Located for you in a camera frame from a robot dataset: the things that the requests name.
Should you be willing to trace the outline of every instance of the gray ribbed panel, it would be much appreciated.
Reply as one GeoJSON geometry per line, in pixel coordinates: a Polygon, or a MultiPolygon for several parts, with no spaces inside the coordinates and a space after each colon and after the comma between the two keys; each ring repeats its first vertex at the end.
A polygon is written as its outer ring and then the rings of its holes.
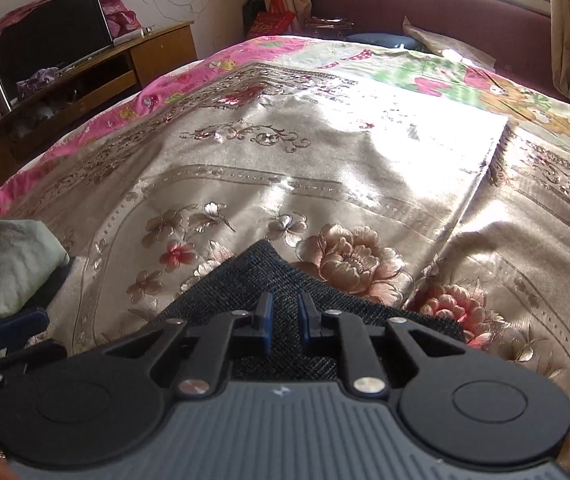
{"type": "Polygon", "coordinates": [[[86,471],[14,463],[23,480],[562,480],[549,463],[522,474],[461,470],[415,446],[389,410],[349,399],[336,383],[230,383],[177,406],[146,446],[86,471]]]}

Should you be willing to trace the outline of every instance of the tv screen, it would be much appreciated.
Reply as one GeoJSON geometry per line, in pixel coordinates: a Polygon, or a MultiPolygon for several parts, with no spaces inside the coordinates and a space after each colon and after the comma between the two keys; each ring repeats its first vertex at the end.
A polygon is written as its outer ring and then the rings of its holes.
{"type": "Polygon", "coordinates": [[[51,0],[0,35],[0,78],[6,94],[41,68],[63,68],[112,44],[99,0],[51,0]]]}

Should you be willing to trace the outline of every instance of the dark gray cloth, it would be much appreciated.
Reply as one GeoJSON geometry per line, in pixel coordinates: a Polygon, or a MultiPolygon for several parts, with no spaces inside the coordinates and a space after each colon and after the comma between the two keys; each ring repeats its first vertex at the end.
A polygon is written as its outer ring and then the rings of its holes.
{"type": "Polygon", "coordinates": [[[274,295],[271,356],[237,361],[234,377],[262,381],[334,379],[334,360],[303,355],[297,322],[297,295],[301,289],[312,295],[318,310],[336,308],[358,314],[366,324],[379,326],[390,317],[403,316],[463,341],[462,329],[455,321],[421,316],[348,296],[292,267],[265,240],[256,242],[205,276],[170,304],[159,319],[182,317],[193,325],[206,324],[220,312],[238,308],[254,310],[261,293],[269,290],[274,295]]]}

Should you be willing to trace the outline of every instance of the tv stand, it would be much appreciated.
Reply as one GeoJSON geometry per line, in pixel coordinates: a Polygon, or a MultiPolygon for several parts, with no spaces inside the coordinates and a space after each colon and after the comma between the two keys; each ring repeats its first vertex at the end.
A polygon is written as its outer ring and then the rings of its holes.
{"type": "Polygon", "coordinates": [[[109,47],[65,70],[0,118],[0,186],[69,131],[161,75],[197,60],[182,22],[109,47]],[[49,118],[34,116],[49,110],[49,118]]]}

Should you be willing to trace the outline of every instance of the red bag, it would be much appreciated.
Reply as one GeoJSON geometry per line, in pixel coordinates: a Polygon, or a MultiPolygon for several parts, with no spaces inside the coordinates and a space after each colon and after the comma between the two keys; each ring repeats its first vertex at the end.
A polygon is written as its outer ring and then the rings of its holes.
{"type": "Polygon", "coordinates": [[[287,10],[283,0],[270,0],[270,9],[256,15],[252,28],[247,33],[247,39],[283,34],[295,17],[296,14],[287,10]]]}

